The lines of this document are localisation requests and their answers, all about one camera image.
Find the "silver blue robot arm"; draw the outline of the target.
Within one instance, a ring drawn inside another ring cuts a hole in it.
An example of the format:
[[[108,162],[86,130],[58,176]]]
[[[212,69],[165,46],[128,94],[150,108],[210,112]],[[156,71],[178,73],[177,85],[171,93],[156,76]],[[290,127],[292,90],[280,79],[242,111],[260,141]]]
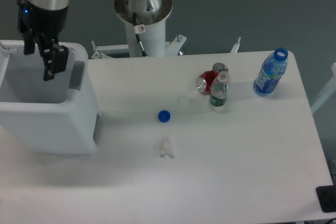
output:
[[[58,35],[66,24],[70,0],[17,0],[18,31],[24,54],[38,51],[44,62],[45,81],[66,69],[69,50]],[[117,16],[123,21],[131,57],[166,55],[166,19],[172,0],[114,0]]]

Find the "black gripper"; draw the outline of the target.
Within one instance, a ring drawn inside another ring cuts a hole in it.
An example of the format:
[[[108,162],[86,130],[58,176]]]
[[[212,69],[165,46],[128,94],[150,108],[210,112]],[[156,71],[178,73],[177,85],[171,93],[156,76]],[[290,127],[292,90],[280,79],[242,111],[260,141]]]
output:
[[[24,55],[35,52],[33,35],[40,33],[36,44],[44,62],[44,81],[66,70],[69,49],[59,44],[58,34],[65,27],[69,1],[17,0],[18,31],[23,34]]]

